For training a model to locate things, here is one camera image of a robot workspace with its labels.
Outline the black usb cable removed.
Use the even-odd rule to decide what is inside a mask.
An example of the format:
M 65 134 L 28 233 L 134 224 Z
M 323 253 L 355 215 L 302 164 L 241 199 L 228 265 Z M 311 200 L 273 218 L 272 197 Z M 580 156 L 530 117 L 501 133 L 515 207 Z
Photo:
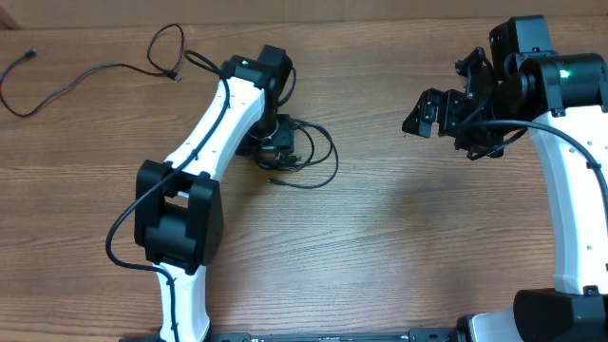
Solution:
M 154 62 L 151 54 L 152 54 L 152 48 L 156 44 L 156 42 L 159 40 L 159 38 L 170 29 L 176 29 L 178 31 L 179 38 L 180 38 L 180 49 L 179 49 L 179 54 L 178 54 L 175 64 L 170 68 L 165 68 L 165 67 L 159 66 L 156 62 Z M 7 99 L 5 98 L 4 91 L 1 91 L 1 105 L 11 115 L 13 115 L 15 117 L 18 117 L 21 119 L 29 118 L 29 117 L 32 117 L 33 115 L 37 114 L 45 106 L 49 105 L 50 103 L 56 101 L 58 98 L 67 94 L 74 87 L 76 87 L 79 83 L 81 83 L 86 77 L 88 77 L 94 73 L 103 71 L 103 70 L 115 69 L 115 68 L 125 68 L 125 69 L 129 69 L 129 70 L 135 71 L 137 73 L 140 73 L 140 74 L 143 74 L 146 76 L 150 76 L 150 77 L 154 77 L 154 78 L 168 78 L 171 81 L 180 82 L 181 76 L 179 75 L 179 69 L 181 67 L 181 62 L 183 60 L 184 54 L 185 54 L 185 32 L 183 30 L 183 27 L 177 23 L 168 24 L 168 25 L 165 25 L 162 28 L 160 28 L 153 35 L 153 37 L 151 38 L 151 40 L 148 44 L 148 47 L 146 49 L 146 59 L 147 59 L 147 62 L 153 67 L 153 70 L 145 70 L 145 69 L 142 69 L 142 68 L 139 68 L 136 66 L 132 66 L 130 64 L 125 64 L 125 63 L 99 64 L 96 66 L 89 67 L 86 70 L 84 70 L 83 72 L 81 72 L 71 83 L 65 85 L 63 88 L 60 88 L 60 89 L 50 93 L 48 96 L 46 96 L 46 98 L 44 100 L 42 100 L 37 106 L 35 106 L 32 110 L 30 110 L 28 112 L 20 113 L 20 112 L 16 111 L 15 109 L 13 109 L 10 106 Z

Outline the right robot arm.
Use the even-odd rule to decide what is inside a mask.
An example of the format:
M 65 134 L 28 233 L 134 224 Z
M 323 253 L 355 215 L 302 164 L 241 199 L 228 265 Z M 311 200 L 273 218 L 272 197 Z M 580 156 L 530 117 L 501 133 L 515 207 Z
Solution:
M 603 341 L 607 337 L 607 65 L 561 55 L 544 17 L 513 17 L 456 63 L 463 91 L 424 91 L 406 134 L 449 136 L 470 160 L 499 158 L 528 136 L 547 186 L 554 284 L 521 290 L 510 307 L 465 315 L 411 341 Z

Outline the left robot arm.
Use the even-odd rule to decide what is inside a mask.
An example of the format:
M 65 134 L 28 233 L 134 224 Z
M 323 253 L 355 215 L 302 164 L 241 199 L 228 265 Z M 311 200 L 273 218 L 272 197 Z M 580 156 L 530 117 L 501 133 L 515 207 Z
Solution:
M 278 113 L 295 78 L 287 52 L 266 45 L 255 60 L 235 55 L 215 67 L 214 99 L 180 147 L 164 161 L 145 161 L 136 178 L 134 239 L 143 269 L 156 273 L 162 324 L 153 341 L 208 341 L 205 273 L 218 252 L 224 220 L 220 182 L 235 156 L 292 153 L 294 138 Z

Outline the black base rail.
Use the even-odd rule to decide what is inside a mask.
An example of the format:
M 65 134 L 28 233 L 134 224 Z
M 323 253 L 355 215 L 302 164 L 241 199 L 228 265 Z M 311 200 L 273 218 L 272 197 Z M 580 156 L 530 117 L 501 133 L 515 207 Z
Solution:
M 406 332 L 297 333 L 254 335 L 246 332 L 214 333 L 212 342 L 463 342 L 455 328 L 414 328 Z

